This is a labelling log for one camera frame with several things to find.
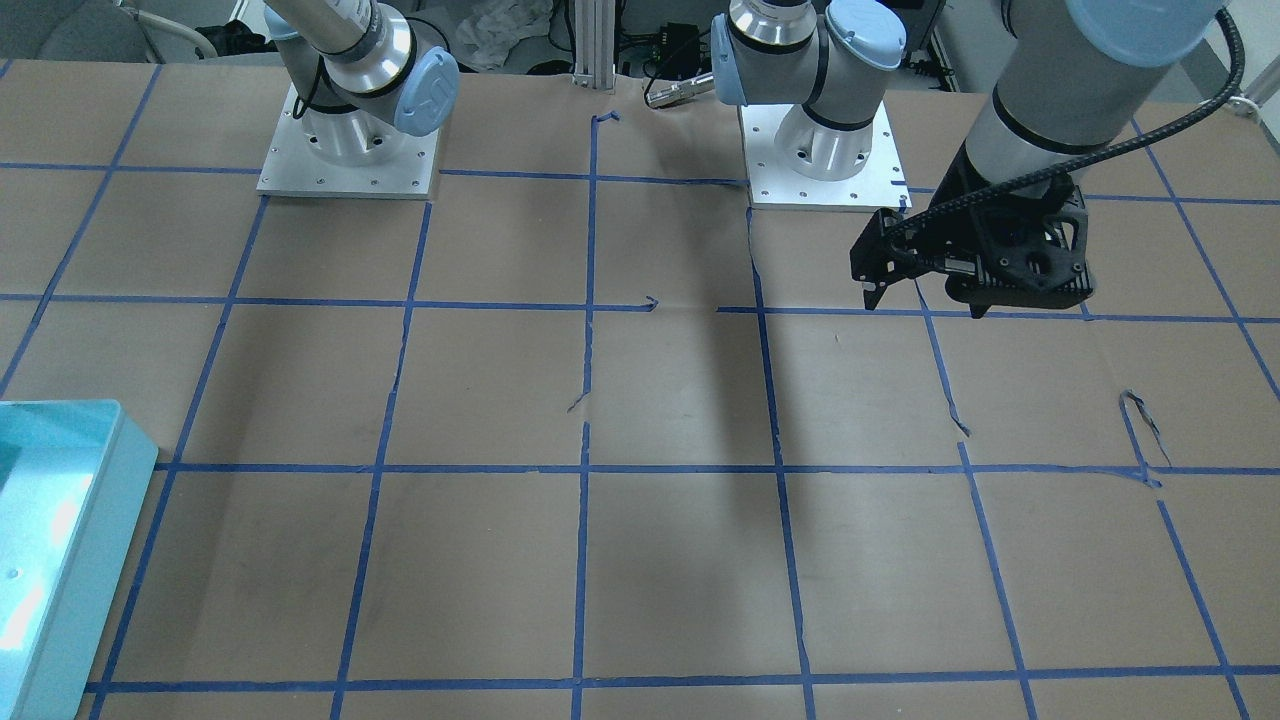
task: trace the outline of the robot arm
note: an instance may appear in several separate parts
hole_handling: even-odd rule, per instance
[[[1094,290],[1084,259],[1085,167],[1208,117],[1239,87],[1243,46],[1222,0],[1004,0],[1019,38],[991,101],[928,211],[881,210],[850,251],[873,310],[887,286],[945,273],[973,316],[992,305],[1070,307]],[[1215,14],[1231,79],[1213,100],[1140,138],[1110,143]]]
[[[716,94],[730,105],[794,105],[774,140],[790,168],[818,181],[858,174],[872,120],[902,59],[906,29],[874,0],[732,0],[712,23]]]
[[[439,128],[458,92],[458,64],[376,0],[269,0],[271,37],[302,111],[358,109],[415,137]]]

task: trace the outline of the black cable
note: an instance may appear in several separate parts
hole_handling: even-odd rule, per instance
[[[301,95],[293,99],[293,113],[291,115],[294,120],[301,120],[302,115],[307,114],[311,109],[311,101],[316,99],[316,91],[320,90],[321,76],[328,76],[329,70],[324,67],[324,56],[316,60],[316,77],[311,81],[311,90],[307,91],[307,99],[303,100]]]
[[[445,51],[445,53],[451,53],[451,54],[453,53],[453,47],[449,47],[449,38],[448,38],[448,36],[447,36],[447,35],[444,35],[444,31],[443,31],[443,29],[440,29],[440,27],[439,27],[439,26],[436,26],[436,24],[435,24],[435,23],[433,23],[431,20],[424,20],[422,18],[415,18],[415,17],[412,17],[412,15],[404,15],[404,19],[406,19],[406,20],[410,20],[410,22],[415,22],[415,23],[422,23],[422,24],[425,24],[426,27],[429,27],[429,28],[434,29],[434,31],[435,31],[435,35],[439,35],[439,36],[440,36],[440,40],[443,40],[443,41],[444,41],[444,51]]]
[[[660,76],[663,70],[666,70],[668,67],[671,67],[672,60],[675,60],[676,58],[678,58],[680,54],[684,53],[686,49],[689,49],[690,45],[692,45],[694,42],[698,42],[699,40],[707,37],[710,33],[712,33],[712,28],[707,28],[703,32],[698,33],[698,37],[690,37],[689,40],[686,40],[685,42],[682,42],[680,45],[680,47],[677,47],[671,55],[668,55],[662,61],[662,64],[658,65],[658,69],[654,70],[654,73],[652,76],[649,76],[649,85],[646,85],[645,88],[644,88],[644,104],[645,104],[646,108],[649,108],[650,110],[658,110],[659,109],[659,108],[654,108],[653,105],[649,105],[649,92],[653,91],[653,83],[658,82],[658,76]]]
[[[929,208],[919,215],[908,218],[906,220],[884,231],[884,240],[888,241],[887,247],[890,252],[897,254],[899,259],[902,260],[910,259],[910,261],[918,261],[919,259],[915,255],[910,255],[902,247],[893,245],[893,241],[904,237],[910,231],[925,225],[929,220],[936,220],[943,215],[959,213],[960,210],[973,208],[980,202],[1044,182],[1055,176],[1074,173],[1075,170],[1096,165],[1103,160],[1119,158],[1120,155],[1133,152],[1134,150],[1142,150],[1148,145],[1172,137],[1216,113],[1231,99],[1233,95],[1238,95],[1240,92],[1240,79],[1244,77],[1244,41],[1240,38],[1240,31],[1235,27],[1235,20],[1231,18],[1231,14],[1226,12],[1226,8],[1219,10],[1215,19],[1217,19],[1217,24],[1222,29],[1222,35],[1226,37],[1226,45],[1231,59],[1231,70],[1228,74],[1226,83],[1222,86],[1222,90],[1217,91],[1217,95],[1208,99],[1199,108],[1187,113],[1181,118],[1178,118],[1176,120],[1161,126],[1151,132],[1139,135],[1138,137],[1132,137],[1124,142],[1117,142],[1111,147],[1098,150],[1097,152],[1082,155],[1073,160],[1066,160],[1041,170],[1027,173],[1025,176],[1005,181],[998,184],[987,186],[982,190],[948,200],[936,208]]]
[[[573,0],[564,0],[564,29],[568,31],[568,54],[577,61],[577,36],[573,33],[573,22],[568,17],[573,13]]]
[[[564,9],[564,13],[568,13],[568,9],[567,9],[567,8],[563,8],[563,5],[564,5],[564,1],[563,1],[563,0],[556,0],[556,3],[554,3],[554,4],[552,5],[552,20],[553,20],[553,22],[552,22],[552,23],[550,23],[550,24],[548,26],[548,28],[547,28],[547,42],[548,42],[548,44],[549,44],[549,45],[550,45],[552,47],[554,47],[554,49],[559,50],[561,53],[568,53],[570,55],[572,55],[572,54],[573,54],[573,51],[572,51],[572,50],[570,50],[568,47],[564,47],[564,46],[563,46],[563,45],[561,45],[559,42],[556,42],[556,36],[553,36],[553,35],[552,35],[552,31],[554,31],[554,29],[556,29],[556,23],[554,23],[554,20],[556,20],[556,14],[557,14],[557,13],[559,13],[559,12],[561,12],[561,9]]]

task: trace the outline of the plastic container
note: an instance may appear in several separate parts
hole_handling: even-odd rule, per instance
[[[114,400],[0,402],[0,720],[76,716],[155,460]]]

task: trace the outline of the blue tape grid line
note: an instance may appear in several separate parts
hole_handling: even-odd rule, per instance
[[[44,295],[37,293],[0,293],[0,302],[29,302],[41,300]],[[104,304],[157,304],[157,305],[220,305],[224,299],[216,296],[184,296],[184,295],[90,295],[90,293],[54,293],[49,302],[104,302]],[[529,310],[553,313],[584,313],[590,309],[593,313],[652,313],[658,307],[658,300],[648,299],[643,305],[623,304],[576,304],[576,302],[477,302],[453,300],[415,300],[413,307],[435,307],[452,310]],[[337,297],[236,297],[236,305],[275,305],[275,306],[316,306],[316,307],[402,307],[401,300],[387,299],[337,299]],[[726,305],[717,309],[717,313],[754,315],[755,307],[741,305]],[[861,307],[765,307],[769,315],[847,315],[859,318],[923,318],[925,313],[915,309],[882,307],[879,310],[863,310]],[[933,310],[928,314],[933,318],[969,318],[965,310]],[[1126,315],[1126,314],[1074,314],[1074,313],[1012,313],[992,310],[987,313],[987,319],[1004,320],[1074,320],[1082,318],[1098,322],[1116,323],[1175,323],[1175,324],[1239,324],[1249,325],[1280,325],[1280,318],[1265,316],[1212,316],[1212,315]]]
[[[1139,468],[1123,465],[1052,465],[1052,464],[991,464],[972,465],[980,474],[1057,473],[1069,475],[1121,475],[1138,479]],[[157,462],[156,471],[180,473],[262,473],[262,474],[370,474],[372,465],[324,465],[306,462]],[[383,474],[451,474],[451,475],[521,475],[545,473],[572,475],[581,465],[396,465],[383,466]],[[607,474],[772,474],[776,465],[596,465],[586,468],[598,475]],[[1166,475],[1224,475],[1224,477],[1280,477],[1280,468],[1226,468],[1187,466],[1149,468]],[[959,475],[964,465],[783,465],[788,475]]]
[[[746,242],[751,247],[751,220],[754,211],[746,209]],[[760,360],[764,369],[764,396],[769,407],[769,436],[773,441],[773,473],[778,484],[778,514],[782,523],[782,550],[787,561],[787,585],[791,591],[791,616],[796,629],[796,651],[800,657],[800,685],[804,692],[806,720],[817,720],[818,710],[813,697],[813,670],[809,666],[809,651],[805,647],[804,606],[800,598],[800,573],[796,566],[795,537],[791,532],[791,501],[787,496],[786,461],[782,456],[782,427],[778,421],[777,386],[773,382],[773,355],[769,351],[769,318],[764,311],[764,283],[755,265],[755,252],[751,258],[751,283],[755,291],[755,323],[760,334]]]
[[[956,407],[956,398],[951,392],[951,375],[947,373],[947,364],[942,359],[942,345],[938,343],[938,331],[933,327],[933,311],[929,310],[929,302],[924,300],[924,291],[920,290],[919,282],[915,282],[915,296],[920,300],[920,313],[924,315],[924,329],[929,333],[929,345],[933,347],[933,361],[938,366],[938,380],[942,383],[942,395],[947,398],[947,410],[951,413],[951,421],[960,428],[964,437],[972,437],[973,430],[970,430],[969,425],[964,424],[964,420],[960,419],[960,409]]]
[[[582,331],[582,395],[573,402],[573,407],[591,393],[591,357],[595,345],[595,240],[596,210],[599,208],[596,191],[600,184],[600,123],[609,120],[621,122],[622,118],[617,110],[611,110],[604,115],[591,115],[591,173],[588,176],[586,204],[586,311]],[[579,462],[577,559],[573,564],[573,687],[570,701],[570,720],[581,720],[582,717],[582,676],[586,662],[586,542],[588,509],[591,489],[591,471],[589,469],[591,465],[591,425],[586,421],[582,423],[582,448]]]
[[[969,461],[969,448],[965,443],[957,443],[960,461],[964,464],[964,474],[969,479],[969,496],[973,500],[973,511],[978,516],[978,529],[982,530],[982,542],[987,548],[987,562],[991,565],[991,577],[996,584],[996,598],[1000,601],[1000,612],[1005,618],[1005,632],[1009,633],[1009,647],[1014,655],[1014,669],[1018,674],[1018,684],[1023,689],[1023,702],[1027,705],[1027,717],[1038,720],[1036,711],[1036,698],[1032,696],[1030,674],[1027,673],[1027,662],[1023,660],[1023,646],[1018,641],[1018,628],[1014,625],[1014,610],[1009,605],[1009,593],[1005,592],[1005,578],[1000,573],[1000,559],[996,555],[996,542],[991,536],[991,525],[987,523],[987,511],[982,505],[982,493],[978,491],[978,475]]]
[[[1130,120],[1134,132],[1142,135],[1142,127],[1138,126],[1138,120]],[[1249,333],[1249,327],[1240,316],[1239,310],[1235,307],[1235,301],[1231,300],[1231,295],[1226,291],[1226,284],[1222,282],[1221,275],[1217,274],[1217,268],[1213,266],[1213,261],[1208,256],[1208,251],[1204,249],[1204,243],[1201,242],[1199,233],[1196,232],[1196,227],[1192,224],[1190,218],[1187,215],[1187,208],[1183,206],[1183,200],[1178,197],[1174,192],[1172,183],[1169,182],[1169,176],[1165,174],[1165,169],[1160,165],[1160,159],[1156,158],[1156,152],[1148,146],[1147,158],[1151,159],[1151,164],[1156,167],[1156,173],[1160,176],[1160,182],[1164,183],[1165,191],[1169,192],[1169,197],[1174,202],[1174,208],[1178,209],[1178,215],[1181,217],[1183,224],[1187,225],[1187,232],[1192,236],[1192,242],[1196,243],[1196,250],[1201,255],[1201,260],[1204,261],[1204,266],[1208,269],[1208,274],[1213,278],[1213,284],[1217,286],[1219,293],[1222,295],[1222,301],[1226,302],[1226,309],[1231,313],[1231,318],[1236,327],[1240,328],[1240,333],[1244,336],[1244,342],[1248,343],[1249,351],[1253,352],[1253,359],[1258,363],[1258,369],[1262,370],[1262,375],[1266,378],[1267,384],[1271,386],[1271,393],[1275,395],[1276,400],[1280,400],[1280,386],[1276,384],[1275,375],[1271,374],[1271,368],[1267,366],[1267,361],[1262,357],[1262,352],[1258,350],[1256,342],[1253,342],[1253,334]]]
[[[342,639],[342,656],[338,660],[338,679],[333,691],[333,703],[329,708],[330,720],[342,717],[342,705],[347,693],[347,683],[351,675],[351,656],[356,646],[356,629],[360,624],[360,609],[364,602],[365,579],[369,577],[369,555],[374,544],[374,529],[378,525],[378,502],[381,497],[383,468],[387,465],[387,447],[392,439],[392,420],[396,416],[396,401],[399,397],[399,386],[404,375],[404,357],[408,352],[410,337],[413,332],[413,297],[417,295],[417,286],[422,277],[422,259],[426,255],[426,237],[431,227],[431,204],[422,209],[422,225],[419,229],[417,249],[413,254],[413,269],[410,273],[408,291],[402,302],[404,315],[401,328],[399,355],[396,359],[396,377],[392,387],[387,392],[387,407],[383,411],[383,429],[378,436],[378,454],[374,459],[374,477],[369,486],[369,510],[365,516],[365,532],[360,541],[360,559],[356,562],[356,580],[351,591],[351,606],[347,611],[347,629]]]
[[[115,149],[115,155],[111,156],[111,164],[108,165],[102,173],[102,182],[97,184],[93,200],[88,204],[88,209],[84,210],[84,217],[81,219],[79,227],[76,228],[76,234],[72,236],[72,240],[67,246],[67,252],[63,254],[63,259],[58,263],[54,275],[45,287],[44,296],[41,296],[40,304],[36,305],[36,311],[31,316],[31,323],[27,325],[27,331],[23,333],[22,341],[18,343],[18,348],[14,351],[13,357],[9,361],[9,366],[5,369],[4,375],[0,377],[0,396],[4,396],[4,393],[9,389],[13,374],[18,370],[18,363],[22,361],[22,356],[27,352],[27,347],[31,345],[32,336],[36,334],[36,329],[40,327],[40,322],[44,319],[45,311],[49,309],[49,301],[58,291],[58,283],[61,282],[63,274],[67,273],[67,265],[70,264],[72,256],[76,254],[76,249],[79,247],[81,241],[84,238],[84,232],[93,220],[93,213],[97,211],[97,206],[102,202],[102,197],[106,195],[106,186],[110,184],[111,177],[115,174],[115,169],[120,165],[120,158],[124,156],[124,150],[129,146],[129,140],[133,137],[133,131],[138,127],[142,111],[146,110],[147,101],[151,100],[151,91],[155,90],[156,81],[160,79],[161,67],[163,65],[156,65],[155,70],[151,72],[151,79],[147,81],[147,87],[142,91],[142,97],[138,99],[138,106],[133,110],[133,117],[129,118],[129,124],[124,128],[124,137],[120,138],[120,143]]]
[[[1280,675],[1276,665],[1238,665],[1236,675]],[[1088,680],[1101,678],[1217,678],[1222,669],[1217,665],[1157,665],[1148,667],[1064,667],[1028,670],[1030,680]],[[1018,680],[1016,670],[973,670],[940,673],[819,673],[810,675],[814,685],[893,685],[919,683],[998,683]],[[457,692],[457,691],[571,691],[612,688],[717,688],[800,685],[799,674],[780,675],[645,675],[626,678],[463,678],[447,680],[385,679],[351,680],[348,693],[360,692]],[[109,694],[163,694],[163,693],[330,693],[337,687],[333,680],[191,680],[177,683],[123,682],[88,683],[87,692]]]
[[[159,74],[159,67],[156,68],[156,74]],[[205,388],[209,386],[209,377],[212,374],[214,360],[218,357],[218,350],[221,347],[223,337],[227,332],[227,323],[230,320],[232,310],[236,306],[232,300],[236,297],[236,293],[239,292],[241,282],[244,279],[244,270],[248,268],[250,256],[253,254],[253,243],[257,241],[259,229],[262,227],[262,218],[266,215],[268,201],[268,197],[262,197],[261,201],[259,201],[257,213],[253,215],[253,224],[250,227],[248,238],[244,241],[244,250],[241,252],[239,264],[236,266],[236,275],[232,279],[230,288],[227,291],[223,313],[218,319],[218,328],[214,331],[214,337],[209,343],[209,352],[205,355],[205,364],[200,370],[200,379],[196,380],[196,391],[192,395],[191,405],[187,406],[187,415],[183,419],[182,430],[178,433],[178,441],[174,445],[173,466],[170,466],[170,469],[165,473],[164,486],[160,488],[160,497],[156,502],[155,514],[151,518],[151,525],[147,528],[147,537],[142,544],[142,552],[138,556],[138,568],[133,573],[133,582],[129,584],[129,594],[127,596],[124,609],[120,612],[120,621],[115,628],[115,637],[111,639],[111,650],[106,656],[106,665],[102,669],[102,684],[106,687],[109,687],[111,680],[115,678],[115,667],[120,660],[120,651],[124,648],[124,638],[128,635],[129,623],[133,621],[133,611],[137,609],[138,596],[142,592],[142,583],[146,580],[147,569],[151,564],[151,556],[155,552],[156,538],[160,536],[160,527],[164,523],[165,510],[169,507],[169,497],[173,493],[173,486],[178,478],[177,466],[180,465],[183,454],[187,450],[187,441],[191,438],[191,428],[196,423],[196,413],[200,410],[200,402],[205,396]],[[99,720],[105,702],[105,692],[100,691],[93,694],[90,720]]]
[[[1174,519],[1169,514],[1169,507],[1164,500],[1156,501],[1156,505],[1160,507],[1160,516],[1165,520],[1169,541],[1174,543],[1174,552],[1178,553],[1178,564],[1183,568],[1183,575],[1185,575],[1187,585],[1192,591],[1192,598],[1196,600],[1196,609],[1199,610],[1201,620],[1204,621],[1204,630],[1208,633],[1213,653],[1217,656],[1219,673],[1226,678],[1226,684],[1231,689],[1231,697],[1235,700],[1235,708],[1240,712],[1240,720],[1251,720],[1249,708],[1244,706],[1244,697],[1240,694],[1240,685],[1235,682],[1235,671],[1226,659],[1226,651],[1222,650],[1222,639],[1219,638],[1213,619],[1210,618],[1204,594],[1201,593],[1199,584],[1196,582],[1196,574],[1192,573],[1190,561],[1187,560],[1187,552],[1183,550],[1183,541],[1178,537],[1178,530],[1174,528]]]

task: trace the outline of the blue tape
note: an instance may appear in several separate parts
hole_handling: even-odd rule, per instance
[[[1139,136],[1142,135],[1142,127],[1138,126],[1138,120],[1130,120],[1134,132]],[[1204,266],[1208,268],[1208,274],[1213,278],[1213,284],[1217,286],[1217,291],[1222,295],[1222,301],[1226,302],[1226,309],[1230,310],[1231,318],[1235,319],[1236,327],[1240,328],[1240,334],[1244,336],[1244,342],[1249,346],[1249,351],[1253,352],[1253,359],[1258,364],[1258,369],[1262,370],[1262,377],[1271,386],[1271,395],[1280,400],[1280,384],[1276,383],[1275,375],[1271,374],[1271,368],[1267,366],[1267,361],[1262,357],[1262,352],[1258,350],[1258,345],[1253,341],[1253,334],[1249,332],[1248,325],[1240,318],[1240,311],[1235,306],[1235,301],[1231,300],[1231,295],[1226,291],[1226,284],[1222,282],[1221,275],[1219,275],[1217,269],[1213,266],[1213,261],[1208,256],[1208,251],[1204,249],[1204,243],[1201,242],[1199,233],[1192,225],[1190,218],[1187,215],[1187,209],[1183,208],[1181,199],[1174,192],[1172,183],[1169,182],[1169,176],[1165,174],[1165,169],[1160,165],[1160,160],[1151,147],[1146,147],[1147,156],[1151,159],[1152,165],[1156,167],[1156,174],[1160,176],[1160,182],[1165,186],[1165,191],[1169,192],[1169,197],[1174,200],[1174,208],[1178,209],[1178,215],[1181,217],[1183,224],[1187,225],[1187,232],[1192,236],[1192,242],[1196,243],[1196,250],[1201,255],[1201,260],[1204,261]]]
[[[156,73],[152,74],[152,81],[159,76],[159,67]],[[133,573],[133,582],[129,584],[129,593],[124,601],[124,609],[120,611],[120,621],[115,628],[115,637],[111,641],[111,650],[106,656],[106,664],[102,669],[102,683],[106,685],[111,684],[115,679],[115,667],[120,660],[120,651],[124,648],[124,638],[129,633],[129,624],[133,621],[133,611],[138,605],[138,596],[142,592],[142,583],[146,580],[147,570],[151,566],[151,556],[155,552],[156,538],[160,536],[160,527],[164,523],[165,510],[169,507],[169,497],[173,495],[174,480],[178,477],[177,465],[182,462],[182,456],[187,451],[187,441],[191,439],[191,428],[196,423],[196,413],[200,410],[200,402],[205,397],[205,389],[209,387],[209,377],[214,372],[214,360],[218,357],[218,350],[221,347],[223,337],[227,332],[227,323],[230,320],[232,309],[236,299],[236,293],[239,292],[241,283],[244,279],[244,270],[248,269],[250,256],[253,254],[253,245],[257,242],[257,233],[262,228],[262,218],[266,215],[266,206],[270,197],[262,197],[257,204],[257,213],[253,215],[253,224],[250,227],[248,238],[244,241],[244,250],[241,252],[239,264],[236,266],[236,275],[232,278],[232,284],[227,291],[227,297],[223,302],[223,313],[218,320],[218,328],[214,331],[214,337],[209,343],[209,352],[205,355],[205,364],[200,369],[200,378],[196,380],[196,389],[192,393],[191,404],[187,406],[187,415],[182,421],[182,430],[178,432],[178,441],[174,443],[173,461],[170,462],[169,471],[165,473],[164,486],[160,488],[160,497],[156,501],[156,509],[151,518],[151,525],[147,528],[147,537],[142,544],[142,552],[138,556],[138,566]],[[106,694],[99,692],[93,696],[93,705],[90,710],[90,720],[99,720],[102,714],[102,705],[106,702]]]
[[[383,429],[378,436],[378,451],[374,459],[374,477],[369,486],[369,509],[365,515],[365,532],[360,541],[360,556],[356,561],[356,580],[351,591],[351,606],[347,611],[347,629],[342,641],[342,655],[338,659],[338,679],[333,691],[333,703],[329,708],[332,720],[342,717],[342,705],[346,698],[347,679],[351,674],[351,656],[356,644],[356,629],[360,624],[360,609],[364,603],[365,580],[369,577],[369,555],[374,544],[374,528],[378,525],[378,502],[381,497],[383,473],[387,465],[387,447],[392,438],[392,420],[396,416],[396,401],[399,397],[401,380],[404,377],[404,357],[408,354],[408,342],[413,332],[413,297],[417,295],[417,286],[422,277],[422,261],[426,256],[426,237],[431,227],[431,204],[422,209],[422,223],[419,229],[417,247],[413,254],[413,268],[410,270],[408,291],[404,301],[403,320],[401,323],[401,347],[396,359],[396,375],[392,387],[387,392],[387,406],[383,410]]]
[[[920,300],[924,329],[929,333],[929,345],[933,347],[933,361],[938,366],[938,380],[942,383],[942,395],[947,398],[947,411],[951,414],[951,421],[960,428],[964,437],[973,437],[973,430],[960,419],[960,409],[956,407],[956,398],[951,392],[951,375],[947,373],[947,364],[942,359],[942,343],[938,342],[938,331],[933,327],[933,311],[929,310],[929,304],[924,300],[924,291],[920,290],[919,282],[915,282],[915,296]]]
[[[1236,676],[1280,675],[1280,665],[1234,665]],[[1157,665],[1137,667],[1061,667],[1028,670],[1032,680],[1088,680],[1105,678],[1212,678],[1221,676],[1217,665]],[[951,670],[924,673],[819,673],[814,685],[883,685],[920,683],[997,683],[1018,679],[1015,670]],[[376,692],[458,692],[458,691],[567,691],[617,688],[714,688],[800,685],[799,674],[776,675],[643,675],[623,678],[461,678],[461,679],[381,679],[349,680],[348,693]],[[164,693],[320,693],[333,692],[334,680],[184,680],[87,683],[86,692],[106,694]]]
[[[577,562],[573,570],[573,696],[570,717],[582,717],[582,678],[586,655],[586,537],[590,507],[591,424],[582,423],[582,450],[577,491]]]
[[[1204,623],[1204,630],[1208,633],[1210,643],[1213,646],[1219,671],[1226,678],[1226,684],[1231,689],[1231,697],[1235,700],[1235,708],[1240,711],[1240,720],[1251,720],[1249,710],[1244,706],[1244,698],[1240,696],[1240,685],[1235,682],[1235,673],[1231,670],[1231,664],[1226,660],[1226,651],[1222,650],[1222,641],[1217,635],[1217,628],[1213,626],[1213,618],[1210,616],[1208,605],[1204,602],[1204,596],[1196,582],[1196,574],[1192,573],[1190,561],[1187,560],[1187,552],[1183,550],[1183,541],[1179,539],[1178,530],[1174,528],[1174,519],[1169,514],[1169,507],[1164,500],[1157,500],[1156,506],[1160,507],[1160,516],[1165,520],[1165,530],[1169,532],[1169,542],[1174,544],[1174,552],[1178,553],[1178,564],[1181,565],[1183,577],[1187,578],[1187,585],[1196,600],[1196,610],[1199,611],[1201,620]]]
[[[13,357],[9,360],[9,366],[5,369],[4,375],[0,375],[0,397],[9,391],[9,383],[13,382],[13,375],[18,372],[18,364],[22,363],[23,356],[27,354],[27,347],[31,346],[31,338],[36,334],[36,329],[40,328],[40,322],[45,318],[45,311],[49,309],[49,301],[54,293],[58,292],[58,283],[61,282],[63,275],[67,273],[67,266],[70,264],[72,256],[76,255],[76,250],[84,238],[84,232],[88,229],[88,224],[93,219],[97,206],[102,202],[102,197],[106,195],[106,186],[110,184],[115,168],[120,164],[124,149],[129,146],[129,140],[133,138],[133,131],[137,129],[138,120],[142,118],[142,111],[146,110],[147,101],[151,100],[151,92],[155,90],[156,81],[160,79],[160,70],[163,67],[164,65],[156,65],[151,72],[151,79],[147,82],[147,87],[142,91],[138,106],[133,110],[133,117],[129,118],[128,127],[124,128],[124,137],[120,138],[120,143],[115,147],[115,155],[111,156],[111,165],[102,176],[102,182],[99,183],[97,191],[93,193],[93,200],[90,201],[88,209],[84,211],[84,217],[81,219],[79,227],[76,228],[76,234],[72,236],[72,240],[67,246],[67,251],[63,254],[61,260],[59,260],[58,266],[54,269],[54,275],[45,287],[40,304],[36,305],[36,311],[32,314],[31,323],[27,324],[27,331],[23,333],[17,350],[14,350]]]
[[[964,464],[965,478],[969,480],[969,497],[973,501],[973,511],[978,516],[978,529],[982,530],[982,544],[987,550],[987,564],[991,565],[991,578],[996,584],[1000,614],[1005,619],[1005,632],[1009,634],[1009,648],[1014,655],[1018,684],[1023,689],[1023,702],[1027,705],[1027,717],[1029,720],[1038,720],[1039,714],[1036,711],[1036,698],[1032,696],[1030,675],[1027,673],[1027,662],[1023,660],[1023,646],[1018,639],[1018,628],[1014,625],[1014,610],[1009,605],[1005,578],[1000,571],[1000,559],[996,555],[996,542],[991,536],[991,525],[987,523],[987,511],[983,509],[982,493],[978,491],[978,475],[974,473],[973,462],[969,460],[969,448],[965,443],[957,443],[956,447],[960,451],[960,461]]]
[[[764,396],[769,409],[769,437],[773,442],[773,470],[778,486],[778,515],[782,523],[782,550],[787,561],[787,585],[791,591],[791,619],[795,623],[796,650],[800,661],[800,679],[804,689],[805,717],[815,720],[818,711],[813,698],[813,670],[809,665],[809,650],[804,635],[804,606],[800,598],[800,573],[796,566],[795,538],[791,533],[791,501],[787,496],[786,462],[782,456],[782,428],[778,423],[777,387],[773,379],[773,354],[769,350],[769,323],[764,311],[764,283],[760,269],[755,264],[751,227],[755,214],[746,209],[746,246],[751,256],[751,284],[755,292],[755,323],[760,334],[760,361],[764,368]]]

